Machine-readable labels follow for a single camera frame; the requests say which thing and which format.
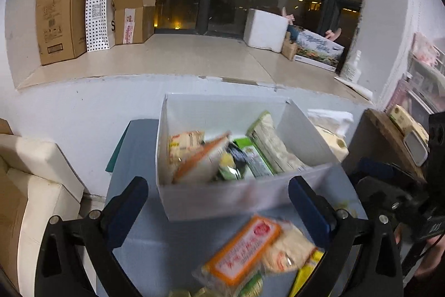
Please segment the open cardboard box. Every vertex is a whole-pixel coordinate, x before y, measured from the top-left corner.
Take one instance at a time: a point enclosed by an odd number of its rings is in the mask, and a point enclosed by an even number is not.
[[[305,164],[305,171],[286,172],[255,180],[207,184],[171,184],[168,138],[181,132],[205,131],[210,140],[231,131],[244,137],[263,111],[269,111],[278,136]],[[156,184],[170,221],[252,213],[290,203],[289,180],[302,175],[316,189],[337,158],[309,119],[289,99],[167,94],[159,118],[156,145]]]

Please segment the yellow package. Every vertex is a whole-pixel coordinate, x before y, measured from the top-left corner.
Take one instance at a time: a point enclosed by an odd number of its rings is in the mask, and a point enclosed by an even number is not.
[[[303,287],[304,283],[309,279],[318,262],[320,262],[323,254],[324,253],[320,252],[319,250],[316,250],[312,253],[311,258],[309,258],[308,262],[298,271],[289,297],[294,297],[297,292],[300,291],[301,287]]]
[[[170,164],[178,164],[199,148],[204,140],[204,132],[188,131],[169,137],[168,156]]]

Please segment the tissue box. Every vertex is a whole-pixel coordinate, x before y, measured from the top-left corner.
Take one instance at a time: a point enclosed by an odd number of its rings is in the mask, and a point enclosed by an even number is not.
[[[311,169],[255,180],[207,184],[171,184],[168,172],[168,138],[185,131],[205,131],[210,140],[226,131],[244,137],[249,126],[268,110],[278,136],[288,150]],[[167,94],[157,134],[156,184],[169,220],[188,220],[254,213],[290,203],[289,180],[302,175],[312,188],[322,183],[332,163],[328,144],[309,119],[289,99]]]
[[[295,60],[335,71],[344,47],[317,33],[304,30],[298,34]]]

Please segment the wooden shelf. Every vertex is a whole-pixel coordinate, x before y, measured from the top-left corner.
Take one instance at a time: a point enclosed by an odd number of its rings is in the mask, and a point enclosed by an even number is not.
[[[364,114],[394,149],[402,163],[400,166],[414,176],[424,180],[422,169],[415,165],[408,150],[403,144],[402,133],[393,124],[388,115],[373,109],[367,109]]]

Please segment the white sofa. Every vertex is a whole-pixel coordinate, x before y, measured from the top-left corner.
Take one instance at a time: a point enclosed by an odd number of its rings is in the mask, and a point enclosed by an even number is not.
[[[37,258],[51,216],[76,219],[84,187],[53,142],[0,134],[0,168],[28,197],[17,251],[23,297],[34,297]]]

